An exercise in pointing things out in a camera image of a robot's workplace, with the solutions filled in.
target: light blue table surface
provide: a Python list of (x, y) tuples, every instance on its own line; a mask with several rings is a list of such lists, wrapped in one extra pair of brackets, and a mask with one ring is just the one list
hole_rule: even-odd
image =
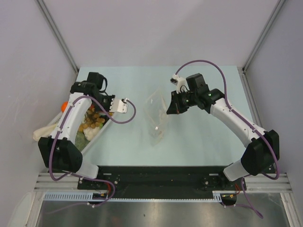
[[(231, 103), (251, 120), (248, 103), (236, 66), (221, 67), (227, 80), (227, 94)], [(191, 107), (180, 115), (170, 115), (164, 138), (155, 146), (150, 143), (143, 105), (159, 87), (166, 105), (170, 92), (176, 87), (170, 78), (178, 67), (81, 67), (77, 81), (86, 80), (89, 72), (99, 72), (108, 79), (107, 93), (117, 98), (129, 98), (137, 108), (137, 115), (128, 124), (111, 124), (98, 141), (87, 151), (85, 159), (96, 165), (111, 166), (221, 166), (241, 158), (245, 148), (222, 122)], [(203, 74), (210, 89), (223, 92), (223, 80), (213, 66), (187, 66), (179, 75), (187, 77)], [(117, 120), (132, 115), (117, 114)]]

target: purple cable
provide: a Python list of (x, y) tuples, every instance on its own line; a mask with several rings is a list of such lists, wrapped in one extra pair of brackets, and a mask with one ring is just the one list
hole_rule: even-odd
[[(266, 140), (266, 138), (252, 125), (250, 124), (244, 117), (242, 117), (241, 114), (239, 114), (238, 112), (236, 112), (235, 110), (232, 109), (231, 105), (229, 104), (228, 102), (228, 99), (227, 99), (227, 85), (226, 85), (226, 78), (224, 76), (224, 73), (222, 72), (222, 70), (219, 68), (219, 66), (217, 66), (216, 64), (214, 64), (213, 62), (211, 61), (207, 61), (207, 60), (194, 60), (194, 61), (190, 61), (190, 62), (187, 62), (185, 63), (184, 65), (182, 65), (178, 70), (177, 72), (175, 73), (176, 75), (180, 72), (181, 69), (183, 69), (185, 66), (191, 64), (191, 63), (195, 63), (195, 62), (205, 62), (205, 63), (208, 63), (208, 64), (211, 64), (213, 65), (214, 67), (216, 67), (216, 69), (219, 70), (221, 76), (222, 76), (222, 79), (223, 79), (223, 83), (224, 83), (224, 96), (225, 96), (225, 102), (226, 102), (226, 105), (228, 106), (228, 108), (230, 109), (230, 111), (232, 111), (236, 116), (238, 116), (242, 121), (244, 121), (253, 131), (256, 132), (256, 134), (258, 136), (260, 136), (262, 138), (262, 140), (265, 142), (265, 144), (267, 145), (267, 147), (269, 148), (270, 150), (270, 153), (274, 159), (274, 162), (275, 162), (275, 165), (276, 165), (276, 176), (275, 177), (271, 177), (265, 173), (262, 173), (264, 176), (272, 179), (272, 180), (276, 180), (279, 178), (280, 176), (280, 168), (279, 168), (279, 165), (278, 165), (278, 160), (275, 156), (275, 153), (274, 153), (274, 150), (272, 149), (272, 147), (270, 146), (269, 142)], [(246, 208), (250, 208), (252, 209), (260, 218), (263, 219), (263, 215), (257, 211), (253, 205), (251, 204), (251, 201), (248, 197), (248, 195), (246, 194), (245, 190), (244, 190), (244, 187), (243, 187), (243, 180), (244, 180), (244, 177), (241, 178), (241, 186), (242, 186), (242, 190), (243, 190), (243, 193), (244, 193), (244, 196), (247, 200), (247, 202), (250, 204), (250, 206), (248, 205), (244, 205), (244, 204), (239, 204), (239, 205), (236, 205), (238, 207), (246, 207)]]
[(256, 213), (256, 215), (258, 215), (259, 218), (263, 219), (264, 218), (263, 215), (256, 208), (254, 208), (254, 206), (251, 204), (251, 201), (250, 201), (250, 199), (249, 199), (249, 197), (246, 194), (246, 191), (244, 189), (244, 184), (243, 183), (244, 183), (244, 177), (241, 178), (241, 188), (242, 188), (244, 196), (245, 196), (247, 202), (250, 204), (250, 206), (245, 205), (245, 204), (235, 204), (235, 205), (226, 206), (223, 202), (221, 202), (221, 204), (223, 206), (226, 206), (226, 207), (245, 207), (245, 208), (252, 209)]
[[(73, 173), (72, 173), (71, 175), (73, 175), (73, 176), (75, 176), (75, 177), (82, 178), (82, 176), (79, 176), (79, 175), (77, 175), (77, 174), (73, 174)], [(114, 184), (111, 183), (110, 181), (99, 180), (99, 179), (91, 179), (91, 178), (87, 178), (87, 177), (84, 177), (83, 179), (85, 179), (85, 180), (90, 180), (90, 181), (98, 181), (98, 182), (108, 183), (108, 184), (110, 184), (110, 185), (112, 186), (112, 188), (113, 188), (113, 192), (111, 193), (111, 195), (110, 195), (107, 199), (105, 199), (104, 201), (102, 201), (101, 203), (92, 205), (92, 206), (94, 206), (94, 207), (102, 206), (105, 202), (109, 201), (109, 200), (114, 196), (114, 194), (115, 194), (115, 192), (116, 192), (116, 188), (115, 188)], [(66, 207), (62, 207), (62, 208), (59, 208), (59, 209), (57, 209), (57, 210), (53, 210), (53, 211), (51, 211), (51, 212), (47, 212), (46, 214), (54, 214), (54, 213), (59, 212), (59, 211), (61, 211), (61, 210), (65, 210), (65, 209), (67, 209), (67, 208), (74, 207), (74, 206), (78, 206), (78, 205), (87, 205), (87, 203), (86, 203), (86, 202), (77, 202), (77, 203), (73, 203), (73, 204), (68, 205), (68, 206), (66, 206)]]
[[(115, 123), (117, 123), (117, 124), (125, 124), (125, 123), (130, 122), (130, 121), (135, 117), (136, 112), (137, 112), (137, 111), (136, 111), (135, 105), (134, 105), (130, 100), (127, 100), (127, 102), (129, 102), (129, 103), (133, 106), (133, 108), (134, 108), (134, 113), (133, 113), (132, 117), (131, 117), (129, 120), (124, 121), (124, 122), (119, 122), (119, 121), (116, 121), (114, 118), (112, 118), (112, 117), (107, 113), (107, 111), (104, 109), (104, 107), (103, 107), (95, 98), (93, 98), (93, 97), (90, 97), (90, 96), (80, 96), (80, 97), (76, 98), (75, 101), (73, 101), (72, 104), (75, 105), (79, 100), (81, 100), (81, 99), (83, 99), (83, 98), (89, 98), (89, 99), (93, 100), (93, 101), (101, 108), (101, 110), (105, 113), (105, 115), (106, 115), (109, 119), (111, 119), (113, 122), (115, 122)], [(68, 115), (70, 114), (72, 108), (73, 108), (73, 106), (70, 106), (70, 107), (68, 108), (68, 110), (67, 110), (67, 112), (66, 112), (66, 114), (65, 114), (65, 116), (64, 116), (64, 118), (63, 118), (63, 120), (62, 120), (62, 122), (61, 122), (60, 129), (63, 128), (63, 126), (64, 126), (64, 124), (65, 124), (65, 122), (66, 122), (66, 120), (67, 120), (67, 117), (68, 117)], [(55, 178), (55, 176), (53, 175), (53, 168), (52, 168), (53, 153), (54, 153), (55, 145), (56, 145), (56, 142), (57, 142), (57, 140), (58, 140), (59, 135), (60, 135), (60, 131), (57, 131), (57, 133), (56, 133), (56, 135), (55, 135), (55, 138), (54, 138), (54, 140), (53, 140), (53, 144), (52, 144), (52, 148), (51, 148), (51, 153), (50, 153), (49, 161), (48, 161), (48, 168), (49, 168), (49, 174), (50, 174), (50, 176), (51, 176), (51, 179), (54, 180), (54, 181), (59, 181), (59, 180), (61, 180), (62, 178), (64, 178), (65, 176), (67, 176), (68, 174), (71, 174), (71, 175), (73, 175), (73, 176), (75, 176), (75, 177), (83, 178), (83, 179), (90, 180), (90, 181), (98, 181), (98, 182), (109, 183), (109, 184), (113, 187), (113, 192), (111, 193), (111, 195), (110, 195), (107, 199), (105, 199), (105, 200), (104, 200), (103, 202), (101, 202), (100, 204), (95, 204), (94, 207), (99, 207), (99, 206), (103, 205), (105, 202), (107, 202), (109, 199), (111, 199), (111, 198), (114, 196), (115, 191), (116, 191), (116, 188), (115, 188), (114, 184), (111, 183), (110, 181), (99, 180), (99, 179), (91, 179), (91, 178), (82, 177), (82, 176), (80, 176), (80, 175), (73, 174), (73, 173), (65, 173), (65, 174), (63, 174), (62, 176), (60, 176), (59, 178)], [(84, 205), (84, 204), (87, 204), (87, 203), (82, 203), (82, 202), (81, 202), (81, 203), (74, 203), (74, 204), (71, 204), (71, 205), (69, 205), (69, 206), (66, 206), (66, 207), (63, 207), (63, 208), (60, 208), (60, 209), (57, 209), (57, 210), (48, 212), (47, 214), (53, 214), (53, 213), (56, 213), (56, 212), (58, 212), (58, 211), (64, 210), (64, 209), (69, 208), (69, 207), (73, 207), (73, 206), (77, 206), (77, 205)]]
[(238, 116), (242, 121), (244, 121), (253, 131), (255, 131), (256, 132), (256, 134), (258, 135), (258, 136), (260, 136), (261, 138), (262, 138), (262, 140), (265, 142), (265, 144), (267, 145), (267, 147), (268, 147), (268, 149), (270, 150), (270, 153), (271, 153), (271, 155), (272, 155), (272, 157), (273, 157), (273, 159), (274, 159), (274, 162), (275, 162), (275, 165), (276, 165), (276, 176), (275, 177), (271, 177), (271, 176), (269, 176), (269, 175), (267, 175), (267, 174), (265, 174), (265, 173), (263, 173), (263, 175), (264, 176), (266, 176), (266, 177), (268, 177), (268, 178), (270, 178), (270, 179), (272, 179), (272, 180), (276, 180), (276, 179), (278, 179), (279, 178), (279, 176), (280, 176), (280, 167), (279, 167), (279, 165), (278, 165), (278, 160), (277, 160), (277, 158), (276, 158), (276, 155), (275, 155), (275, 153), (274, 153), (274, 150), (272, 149), (272, 147), (270, 146), (270, 144), (269, 144), (269, 142), (267, 141), (267, 139), (252, 125), (252, 124), (250, 124), (244, 117), (242, 117), (242, 115), (241, 114), (239, 114), (237, 111), (235, 111), (235, 110), (233, 110), (232, 109), (232, 107), (231, 107), (231, 105), (229, 104), (229, 102), (228, 102), (228, 99), (227, 99), (227, 85), (226, 85), (226, 79), (225, 79), (225, 76), (224, 76), (224, 74), (223, 74), (223, 72), (222, 72), (222, 70), (219, 68), (219, 66), (217, 66), (215, 63), (212, 63), (211, 61), (207, 61), (207, 60), (194, 60), (194, 61), (190, 61), (190, 62), (188, 62), (188, 63), (185, 63), (184, 65), (182, 65), (178, 70), (177, 70), (177, 72), (175, 73), (176, 75), (180, 72), (180, 70), (181, 69), (183, 69), (185, 66), (187, 66), (187, 65), (189, 65), (189, 64), (191, 64), (191, 63), (195, 63), (195, 62), (205, 62), (205, 63), (208, 63), (208, 64), (211, 64), (211, 65), (213, 65), (213, 66), (215, 66), (218, 70), (219, 70), (219, 72), (220, 72), (220, 74), (221, 74), (221, 76), (222, 76), (222, 78), (223, 78), (223, 83), (224, 83), (224, 95), (225, 95), (225, 102), (226, 102), (226, 105), (228, 106), (228, 108), (236, 115), (236, 116)]

